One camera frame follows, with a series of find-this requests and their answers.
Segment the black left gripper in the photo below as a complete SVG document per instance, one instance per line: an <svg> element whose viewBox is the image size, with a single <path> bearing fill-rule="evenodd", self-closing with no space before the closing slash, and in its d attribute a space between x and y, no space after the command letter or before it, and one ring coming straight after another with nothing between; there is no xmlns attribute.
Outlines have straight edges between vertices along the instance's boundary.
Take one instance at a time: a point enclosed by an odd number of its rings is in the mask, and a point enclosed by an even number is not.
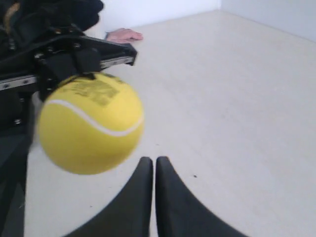
<svg viewBox="0 0 316 237"><path fill-rule="evenodd" d="M85 36L75 27L48 30L27 46L0 31L0 129L22 126L28 117L25 105L39 91L44 101L64 81L111 66L134 65L136 49Z"/></svg>

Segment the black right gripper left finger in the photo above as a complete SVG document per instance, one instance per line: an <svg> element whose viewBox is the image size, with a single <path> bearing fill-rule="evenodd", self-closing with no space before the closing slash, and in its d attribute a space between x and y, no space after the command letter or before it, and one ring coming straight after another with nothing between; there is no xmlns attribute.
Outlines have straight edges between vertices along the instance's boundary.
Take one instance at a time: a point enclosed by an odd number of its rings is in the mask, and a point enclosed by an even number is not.
<svg viewBox="0 0 316 237"><path fill-rule="evenodd" d="M148 237L153 195L153 161L140 158L118 195L69 237Z"/></svg>

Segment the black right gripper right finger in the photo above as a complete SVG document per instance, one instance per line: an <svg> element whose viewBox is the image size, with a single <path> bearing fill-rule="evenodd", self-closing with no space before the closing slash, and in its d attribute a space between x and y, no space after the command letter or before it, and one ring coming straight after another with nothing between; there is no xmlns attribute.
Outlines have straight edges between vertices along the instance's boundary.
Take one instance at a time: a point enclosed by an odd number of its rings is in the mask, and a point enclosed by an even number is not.
<svg viewBox="0 0 316 237"><path fill-rule="evenodd" d="M168 157L156 161L156 220L160 237L244 237L206 208Z"/></svg>

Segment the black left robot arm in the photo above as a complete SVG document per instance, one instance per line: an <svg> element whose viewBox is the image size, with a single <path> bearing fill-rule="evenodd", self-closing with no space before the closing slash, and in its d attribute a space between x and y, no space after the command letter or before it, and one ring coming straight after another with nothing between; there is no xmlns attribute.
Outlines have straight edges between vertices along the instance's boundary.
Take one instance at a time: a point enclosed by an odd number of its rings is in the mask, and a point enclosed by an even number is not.
<svg viewBox="0 0 316 237"><path fill-rule="evenodd" d="M87 36L71 9L70 0L1 1L1 134L26 131L34 92L44 100L72 76L134 64L133 46Z"/></svg>

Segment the bare human hand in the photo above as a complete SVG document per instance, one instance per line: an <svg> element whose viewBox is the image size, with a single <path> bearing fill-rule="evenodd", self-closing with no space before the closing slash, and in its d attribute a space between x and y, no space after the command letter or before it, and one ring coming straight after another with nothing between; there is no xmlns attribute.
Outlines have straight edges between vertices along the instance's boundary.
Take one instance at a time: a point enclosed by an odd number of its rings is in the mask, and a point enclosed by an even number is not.
<svg viewBox="0 0 316 237"><path fill-rule="evenodd" d="M143 35L132 29L120 28L106 34L105 40L115 43L132 43L143 40Z"/></svg>

